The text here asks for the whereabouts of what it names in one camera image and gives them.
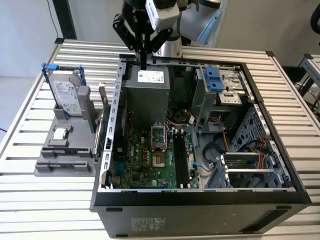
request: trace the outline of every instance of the blue clip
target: blue clip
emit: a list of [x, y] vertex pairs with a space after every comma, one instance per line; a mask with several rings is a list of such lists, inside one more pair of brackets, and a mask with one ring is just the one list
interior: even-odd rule
[[85, 78], [85, 70], [82, 67], [82, 65], [79, 65], [78, 70], [79, 70], [80, 76], [81, 76], [81, 84], [83, 86], [87, 86], [87, 82], [86, 82], [86, 78]]
[[45, 62], [41, 63], [41, 67], [42, 67], [41, 71], [44, 76], [45, 82], [47, 84], [49, 84], [49, 78], [48, 78], [47, 71], [46, 71], [46, 63]]
[[59, 65], [58, 64], [48, 64], [46, 69], [48, 69], [49, 71], [55, 71], [55, 70], [59, 69]]
[[225, 89], [224, 82], [220, 76], [220, 72], [216, 67], [204, 67], [204, 77], [210, 92], [223, 92]]

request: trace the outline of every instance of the sticker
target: sticker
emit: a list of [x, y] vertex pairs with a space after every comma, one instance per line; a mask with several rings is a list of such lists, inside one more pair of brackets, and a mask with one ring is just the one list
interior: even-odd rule
[[138, 83], [163, 84], [165, 83], [164, 72], [140, 70], [138, 72]]
[[162, 231], [165, 227], [165, 217], [132, 217], [131, 227], [135, 232]]
[[194, 124], [194, 121], [195, 121], [195, 117], [193, 115], [191, 115], [191, 117], [189, 119], [189, 123]]
[[63, 110], [71, 116], [81, 115], [75, 86], [69, 81], [55, 81], [54, 84]]

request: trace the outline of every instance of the green circuit board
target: green circuit board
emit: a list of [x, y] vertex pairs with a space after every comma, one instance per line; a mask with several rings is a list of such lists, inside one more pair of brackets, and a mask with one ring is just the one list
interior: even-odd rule
[[[186, 150], [188, 154], [193, 154], [191, 136], [184, 136]], [[193, 171], [194, 176], [190, 180], [191, 188], [198, 188], [197, 171]], [[167, 133], [167, 149], [162, 151], [151, 151], [150, 130], [129, 131], [127, 153], [124, 161], [124, 174], [114, 175], [112, 183], [117, 189], [175, 189], [176, 165], [174, 160], [173, 135]]]

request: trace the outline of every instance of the case label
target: case label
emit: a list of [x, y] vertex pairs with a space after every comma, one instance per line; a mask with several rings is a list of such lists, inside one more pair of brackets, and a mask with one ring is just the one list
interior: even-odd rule
[[131, 226], [135, 232], [162, 231], [165, 227], [165, 217], [132, 217]]

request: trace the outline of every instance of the slotted aluminum surface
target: slotted aluminum surface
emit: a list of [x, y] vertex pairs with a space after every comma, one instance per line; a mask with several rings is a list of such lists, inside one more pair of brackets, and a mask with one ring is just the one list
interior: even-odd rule
[[[74, 67], [82, 64], [91, 99], [99, 107], [102, 103], [98, 84], [105, 83], [107, 95], [112, 95], [119, 54], [133, 53], [122, 44], [65, 40], [53, 52], [50, 62]], [[263, 51], [184, 47], [183, 55], [188, 59], [247, 63], [314, 204], [263, 235], [228, 238], [320, 239], [320, 128], [278, 62]], [[88, 210], [93, 177], [33, 176], [54, 117], [53, 107], [53, 96], [39, 76], [0, 145], [1, 239], [107, 239], [98, 215]]]

